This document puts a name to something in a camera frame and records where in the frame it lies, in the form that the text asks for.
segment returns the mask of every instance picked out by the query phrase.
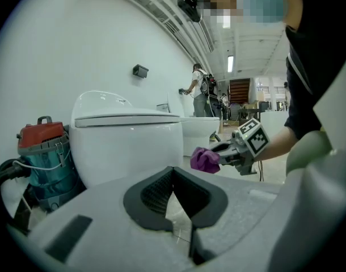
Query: wall-mounted sensor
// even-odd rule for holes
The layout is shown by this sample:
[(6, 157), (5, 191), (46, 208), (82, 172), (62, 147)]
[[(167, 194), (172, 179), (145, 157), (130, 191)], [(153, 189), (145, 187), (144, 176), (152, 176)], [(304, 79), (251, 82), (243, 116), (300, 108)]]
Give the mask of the wall-mounted sensor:
[(146, 67), (143, 67), (141, 65), (136, 65), (133, 68), (133, 75), (137, 75), (140, 78), (146, 78), (148, 71), (149, 70)]

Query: white toilet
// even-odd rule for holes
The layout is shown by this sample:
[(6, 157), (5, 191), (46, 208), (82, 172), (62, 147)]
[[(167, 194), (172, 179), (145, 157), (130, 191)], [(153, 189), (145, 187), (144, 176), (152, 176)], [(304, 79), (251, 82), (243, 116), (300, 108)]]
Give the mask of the white toilet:
[(158, 105), (157, 109), (180, 116), (183, 128), (184, 156), (192, 156), (196, 147), (208, 148), (210, 135), (218, 131), (220, 126), (220, 119), (217, 117), (185, 117), (183, 105), (178, 94), (168, 93), (167, 103)]
[(90, 91), (77, 98), (69, 134), (87, 188), (183, 161), (178, 115), (134, 108), (114, 93)]

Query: toilet seat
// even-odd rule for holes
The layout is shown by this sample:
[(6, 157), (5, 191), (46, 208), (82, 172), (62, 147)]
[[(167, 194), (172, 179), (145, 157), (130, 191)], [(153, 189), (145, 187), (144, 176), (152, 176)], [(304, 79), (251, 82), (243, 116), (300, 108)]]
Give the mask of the toilet seat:
[(182, 102), (176, 93), (168, 93), (168, 110), (180, 116), (183, 130), (183, 155), (192, 156), (197, 147), (208, 148), (209, 138), (220, 126), (217, 117), (186, 117)]
[(98, 127), (98, 126), (117, 126), (117, 125), (140, 125), (158, 123), (180, 122), (178, 115), (160, 112), (150, 109), (139, 108), (114, 108), (107, 109), (105, 112), (81, 116), (75, 119), (75, 126)]

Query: vacuum handle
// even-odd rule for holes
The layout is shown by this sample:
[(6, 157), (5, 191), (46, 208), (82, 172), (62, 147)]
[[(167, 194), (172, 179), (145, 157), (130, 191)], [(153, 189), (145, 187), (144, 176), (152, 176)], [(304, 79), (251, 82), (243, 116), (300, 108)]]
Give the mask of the vacuum handle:
[(46, 119), (46, 120), (47, 120), (47, 123), (52, 123), (52, 118), (51, 118), (51, 116), (42, 116), (42, 117), (39, 117), (39, 118), (38, 118), (37, 124), (38, 124), (38, 125), (42, 124), (43, 119)]

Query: person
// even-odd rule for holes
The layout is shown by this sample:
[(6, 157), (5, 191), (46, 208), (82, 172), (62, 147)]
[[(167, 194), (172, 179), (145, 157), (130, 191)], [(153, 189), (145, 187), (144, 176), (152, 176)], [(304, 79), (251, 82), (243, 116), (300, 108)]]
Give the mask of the person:
[[(326, 140), (325, 132), (318, 131), (321, 124), (313, 106), (346, 61), (346, 0), (327, 0), (325, 3), (316, 3), (315, 0), (200, 1), (203, 1), (204, 7), (217, 11), (229, 9), (232, 15), (240, 16), (243, 21), (264, 24), (284, 22), (286, 25), (285, 33), (290, 42), (286, 59), (291, 94), (289, 117), (282, 131), (272, 138), (255, 160), (283, 155), (294, 145), (318, 156), (328, 152), (316, 153), (312, 150), (318, 137)], [(313, 156), (307, 156), (305, 152), (294, 154), (301, 157), (297, 162), (301, 160), (303, 167), (313, 160)]]
[(201, 64), (194, 64), (192, 73), (192, 83), (187, 89), (186, 94), (189, 95), (193, 92), (193, 107), (195, 109), (196, 117), (213, 117), (211, 108), (208, 103), (208, 99), (201, 92), (201, 86), (204, 75), (208, 75), (208, 73), (206, 73), (206, 71), (202, 69)]
[(290, 95), (290, 91), (289, 91), (289, 87), (288, 87), (288, 82), (284, 83), (284, 88), (285, 88), (285, 110), (288, 110), (289, 105), (290, 105), (290, 99), (291, 99), (291, 95)]
[(222, 93), (220, 101), (222, 102), (222, 117), (224, 121), (227, 121), (227, 108), (229, 107), (229, 100), (225, 93)]

